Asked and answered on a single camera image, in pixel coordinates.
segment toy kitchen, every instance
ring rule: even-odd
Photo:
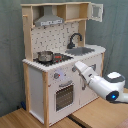
[[[98,96],[82,81],[77,61],[102,75],[105,49],[85,44],[86,21],[102,22],[90,2],[22,4],[26,109],[46,128]]]

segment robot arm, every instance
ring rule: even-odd
[[[84,83],[101,98],[110,103],[128,103],[128,94],[123,93],[125,78],[121,74],[113,72],[102,78],[93,68],[80,61],[75,63],[75,67]]]

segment oven door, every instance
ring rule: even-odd
[[[66,79],[49,88],[49,122],[58,122],[79,108],[80,79]]]

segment table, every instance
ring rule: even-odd
[[[71,114],[87,128],[115,128],[128,118],[128,104],[111,104],[101,98]]]
[[[23,109],[0,118],[0,128],[44,128],[37,119]],[[64,118],[50,128],[81,128],[69,118]]]

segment knob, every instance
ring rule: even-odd
[[[73,67],[73,68],[72,68],[72,71],[73,71],[73,72],[75,72],[75,71],[76,71],[76,68],[75,68],[75,67]]]
[[[55,73],[55,74],[54,74],[54,78],[55,78],[55,79],[58,79],[59,76],[60,76],[60,75],[59,75],[58,73]]]

